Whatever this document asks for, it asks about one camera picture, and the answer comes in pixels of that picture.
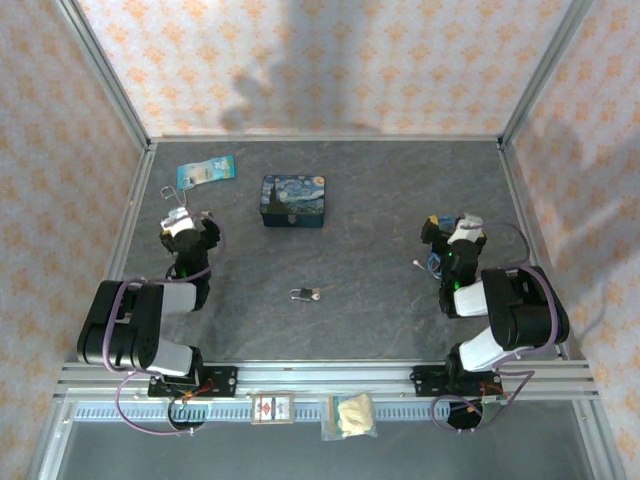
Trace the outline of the aluminium frame post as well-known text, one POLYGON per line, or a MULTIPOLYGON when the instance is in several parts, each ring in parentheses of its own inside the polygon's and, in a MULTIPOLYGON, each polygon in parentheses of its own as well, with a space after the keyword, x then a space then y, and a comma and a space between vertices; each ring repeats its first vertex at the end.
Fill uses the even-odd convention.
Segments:
POLYGON ((91 27, 79 0, 53 1, 67 22, 71 34, 76 39, 108 100, 124 123, 125 129, 141 150, 147 150, 151 142, 150 136, 91 27))
POLYGON ((535 67, 503 132, 497 137, 500 150, 513 141, 535 102, 554 72, 558 62, 581 26, 594 0, 571 0, 540 61, 535 67))

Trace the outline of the clear bag with cream filling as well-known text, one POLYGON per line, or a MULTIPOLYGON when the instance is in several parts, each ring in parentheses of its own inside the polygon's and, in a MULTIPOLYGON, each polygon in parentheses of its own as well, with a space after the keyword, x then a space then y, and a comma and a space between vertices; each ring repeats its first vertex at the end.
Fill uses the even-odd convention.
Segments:
POLYGON ((322 397, 319 408, 323 441, 377 436, 374 404, 367 393, 322 397))

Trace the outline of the starry night tin box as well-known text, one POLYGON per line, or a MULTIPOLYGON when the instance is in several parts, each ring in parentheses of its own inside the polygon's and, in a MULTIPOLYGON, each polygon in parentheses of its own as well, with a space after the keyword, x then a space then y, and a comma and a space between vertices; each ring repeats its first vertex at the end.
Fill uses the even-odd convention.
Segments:
POLYGON ((268 228, 322 228, 326 180, 318 175, 266 175, 259 212, 268 228))

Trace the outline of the light blue printed packet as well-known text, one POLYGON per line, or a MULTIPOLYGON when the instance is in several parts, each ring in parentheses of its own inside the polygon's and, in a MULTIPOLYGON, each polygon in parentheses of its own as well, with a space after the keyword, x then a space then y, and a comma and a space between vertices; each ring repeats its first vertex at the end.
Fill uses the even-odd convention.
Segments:
POLYGON ((188 190, 205 183, 234 177, 234 156, 225 155, 178 166, 176 169, 176 186, 179 190, 188 190))

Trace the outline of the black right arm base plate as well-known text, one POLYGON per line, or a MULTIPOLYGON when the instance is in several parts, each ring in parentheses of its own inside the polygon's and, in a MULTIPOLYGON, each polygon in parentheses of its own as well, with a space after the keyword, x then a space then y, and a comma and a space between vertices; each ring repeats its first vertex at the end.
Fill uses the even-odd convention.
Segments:
POLYGON ((450 394, 464 397, 481 397, 503 394, 501 378, 493 372, 451 373, 445 365, 417 365, 409 379, 414 384, 417 397, 436 397, 450 394))

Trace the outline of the aluminium table edge rail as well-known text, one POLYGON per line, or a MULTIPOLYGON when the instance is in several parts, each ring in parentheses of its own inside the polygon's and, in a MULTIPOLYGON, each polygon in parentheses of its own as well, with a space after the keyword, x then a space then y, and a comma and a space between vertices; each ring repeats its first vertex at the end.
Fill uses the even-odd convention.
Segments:
POLYGON ((157 349, 159 289, 123 278, 152 162, 153 151, 147 149, 129 189, 107 278, 96 290, 77 340, 79 361, 111 372, 140 369, 144 355, 157 349))
POLYGON ((520 229, 524 233, 529 246, 530 246, 530 260, 532 265, 540 266, 545 272, 547 279, 551 280, 552 275, 548 268, 541 262, 541 257, 538 252, 538 245, 535 238, 534 224, 529 219, 526 200, 528 195, 525 190, 522 190, 519 186, 516 173, 518 172, 517 163, 512 161, 512 157, 515 156, 515 150, 513 147, 504 145, 500 142, 496 143, 498 156, 506 177, 506 181, 509 186, 510 194, 514 203, 514 208, 520 225, 520 229))

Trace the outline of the small framed card box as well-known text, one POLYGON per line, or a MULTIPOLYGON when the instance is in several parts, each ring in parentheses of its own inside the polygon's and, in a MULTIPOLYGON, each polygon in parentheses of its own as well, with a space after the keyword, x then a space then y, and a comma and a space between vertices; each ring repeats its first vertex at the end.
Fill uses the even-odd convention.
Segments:
POLYGON ((291 393, 260 393, 251 397, 252 425, 294 422, 294 396, 291 393))

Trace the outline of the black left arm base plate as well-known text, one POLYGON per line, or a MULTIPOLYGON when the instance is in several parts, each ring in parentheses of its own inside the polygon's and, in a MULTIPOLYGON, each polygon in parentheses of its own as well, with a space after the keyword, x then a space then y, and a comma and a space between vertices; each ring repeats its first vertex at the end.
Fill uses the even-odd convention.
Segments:
POLYGON ((150 398, 233 398, 238 384, 235 366, 205 365, 188 376, 152 377, 147 395, 150 398))

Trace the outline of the aluminium mounting rail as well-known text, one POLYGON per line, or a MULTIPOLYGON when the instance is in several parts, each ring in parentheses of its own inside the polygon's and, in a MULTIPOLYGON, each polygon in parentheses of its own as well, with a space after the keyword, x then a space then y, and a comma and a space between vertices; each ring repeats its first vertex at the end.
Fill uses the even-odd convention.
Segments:
MULTIPOLYGON (((369 392, 374 396, 412 396, 410 381, 417 360, 408 361, 254 361, 238 362, 237 395, 287 391, 297 394, 369 392)), ((599 397, 594 375, 584 360, 533 360, 510 362, 500 367, 502 388, 512 393, 524 379, 534 376, 518 397, 522 400, 586 400, 599 397)), ((71 389, 113 392, 121 374, 99 366, 66 363, 54 390, 58 397, 71 389)))

